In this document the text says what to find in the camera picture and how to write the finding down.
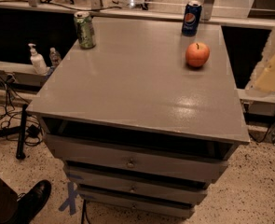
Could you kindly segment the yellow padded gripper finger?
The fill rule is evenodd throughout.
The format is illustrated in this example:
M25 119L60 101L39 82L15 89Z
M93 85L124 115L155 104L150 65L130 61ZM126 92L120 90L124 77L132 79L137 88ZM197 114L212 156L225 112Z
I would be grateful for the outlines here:
M275 26L272 28L258 62L245 87L248 95L269 95L275 92Z

